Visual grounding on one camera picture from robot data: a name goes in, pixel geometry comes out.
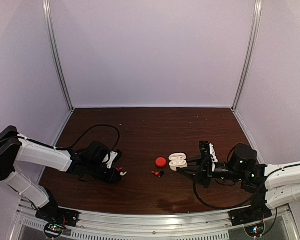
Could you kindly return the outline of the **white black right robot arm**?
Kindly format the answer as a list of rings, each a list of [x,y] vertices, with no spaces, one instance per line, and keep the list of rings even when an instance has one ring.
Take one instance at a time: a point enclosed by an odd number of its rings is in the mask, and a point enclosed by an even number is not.
[[[279,165],[258,164],[257,151],[242,143],[230,150],[225,162],[217,159],[212,143],[201,141],[199,151],[198,157],[183,159],[184,164],[175,170],[192,181],[196,198],[210,209],[222,210],[222,207],[205,202],[197,191],[197,185],[207,189],[212,181],[240,183],[241,189],[251,194],[243,202],[228,207],[228,210],[233,210],[249,204],[246,216],[251,221],[300,200],[300,161]]]

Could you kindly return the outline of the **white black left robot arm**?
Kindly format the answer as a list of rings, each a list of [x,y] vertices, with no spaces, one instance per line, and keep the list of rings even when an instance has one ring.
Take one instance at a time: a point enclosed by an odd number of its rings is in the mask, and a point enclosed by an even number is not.
[[[121,157],[121,151],[110,149],[99,141],[93,141],[88,148],[80,150],[74,150],[72,146],[59,148],[30,139],[10,125],[0,133],[0,182],[27,198],[44,218],[57,222],[63,214],[52,193],[33,183],[17,169],[17,163],[32,163],[116,184],[126,175],[122,169],[113,166]]]

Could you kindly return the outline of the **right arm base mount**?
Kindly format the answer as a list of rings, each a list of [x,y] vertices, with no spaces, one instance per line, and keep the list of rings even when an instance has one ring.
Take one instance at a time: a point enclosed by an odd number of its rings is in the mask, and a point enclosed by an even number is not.
[[[272,211],[266,206],[249,206],[229,212],[232,226],[243,225],[245,233],[252,238],[261,237],[266,233],[265,220],[272,215]]]

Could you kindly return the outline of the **white charging case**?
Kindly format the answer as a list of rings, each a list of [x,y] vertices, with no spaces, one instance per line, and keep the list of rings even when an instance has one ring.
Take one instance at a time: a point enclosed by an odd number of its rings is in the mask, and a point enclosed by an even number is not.
[[[177,168],[187,168],[187,155],[183,152],[173,153],[169,157],[169,167],[172,171],[176,172]]]

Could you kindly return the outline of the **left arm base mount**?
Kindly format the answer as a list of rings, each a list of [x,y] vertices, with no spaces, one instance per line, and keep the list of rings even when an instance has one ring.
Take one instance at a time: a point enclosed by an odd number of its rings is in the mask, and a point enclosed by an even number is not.
[[[36,211],[35,217],[46,221],[43,233],[48,239],[56,239],[71,230],[69,227],[76,227],[79,220],[79,212],[58,207],[56,211],[45,211],[32,204],[32,209]]]

